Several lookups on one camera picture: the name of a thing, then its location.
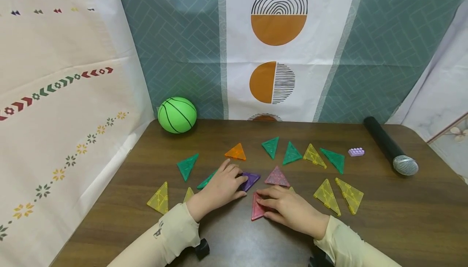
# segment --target yellow triangle tile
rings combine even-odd
[[[167,205],[168,198],[167,182],[164,182],[159,190],[157,190],[153,197],[151,197],[151,199],[148,201],[147,205],[162,214],[166,214],[169,211]]]
[[[351,214],[355,215],[358,211],[359,205],[361,205],[364,193],[360,190],[357,190],[355,187],[346,184],[339,178],[335,178],[335,181],[338,184],[338,187],[340,187],[341,193],[343,194],[346,203],[348,203],[348,207],[351,211]]]
[[[327,208],[335,211],[339,217],[341,216],[340,208],[338,207],[335,195],[333,195],[332,187],[330,186],[330,182],[327,178],[323,181],[317,191],[315,191],[314,197],[320,200]]]
[[[327,168],[327,165],[323,162],[323,159],[321,159],[319,153],[317,152],[317,150],[315,150],[312,144],[309,144],[309,147],[307,147],[307,150],[305,151],[305,154],[302,157],[302,159],[308,160],[314,165],[319,165],[323,168]]]
[[[187,193],[185,193],[184,203],[187,202],[194,195],[192,188],[188,187]]]

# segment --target microphone grille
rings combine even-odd
[[[402,175],[412,176],[419,170],[416,160],[406,155],[400,155],[393,159],[393,168]]]

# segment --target hand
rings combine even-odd
[[[272,198],[258,199],[257,202],[260,205],[276,209],[279,212],[265,212],[266,218],[318,240],[325,236],[330,216],[320,213],[298,194],[280,186],[257,190],[257,193]]]
[[[225,160],[206,187],[187,201],[188,211],[196,222],[214,209],[247,195],[246,192],[237,189],[249,178],[237,177],[242,171],[239,165],[229,164],[230,161]]]

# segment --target semicircle graphic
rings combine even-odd
[[[250,21],[261,42],[281,46],[301,33],[307,13],[308,0],[255,0]]]
[[[294,72],[274,61],[256,67],[250,76],[250,92],[265,104],[279,104],[292,94],[296,85]]]
[[[281,122],[282,119],[277,115],[271,113],[258,113],[254,114],[249,118],[249,120],[259,120],[259,121],[266,121],[266,122]]]

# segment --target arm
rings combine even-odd
[[[265,217],[284,224],[293,230],[314,237],[314,243],[333,261],[335,267],[400,267],[378,249],[361,240],[340,220],[324,215],[298,194],[280,186],[258,190],[271,199],[259,199],[258,203],[276,209]]]
[[[187,203],[175,205],[157,224],[120,253],[108,267],[164,267],[187,247],[200,244],[198,222],[209,212],[247,195],[237,191],[247,177],[226,160],[206,187]]]

